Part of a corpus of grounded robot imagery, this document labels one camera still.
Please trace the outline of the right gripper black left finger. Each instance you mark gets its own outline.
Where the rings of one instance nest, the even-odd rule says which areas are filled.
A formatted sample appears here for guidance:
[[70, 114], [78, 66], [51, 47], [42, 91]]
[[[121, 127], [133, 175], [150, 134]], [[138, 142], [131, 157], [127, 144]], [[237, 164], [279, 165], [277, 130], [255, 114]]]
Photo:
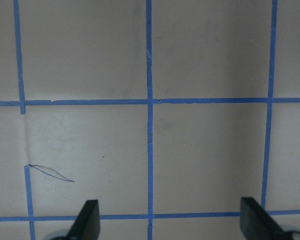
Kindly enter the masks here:
[[71, 228], [64, 234], [50, 233], [45, 240], [97, 240], [101, 232], [99, 201], [87, 200]]

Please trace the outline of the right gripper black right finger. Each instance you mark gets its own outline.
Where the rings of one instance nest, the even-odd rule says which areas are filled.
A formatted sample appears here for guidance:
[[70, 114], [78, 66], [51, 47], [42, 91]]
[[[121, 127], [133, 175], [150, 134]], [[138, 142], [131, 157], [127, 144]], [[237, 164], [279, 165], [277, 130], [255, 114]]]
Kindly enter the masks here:
[[246, 240], [300, 240], [300, 231], [284, 230], [253, 197], [240, 199], [240, 230]]

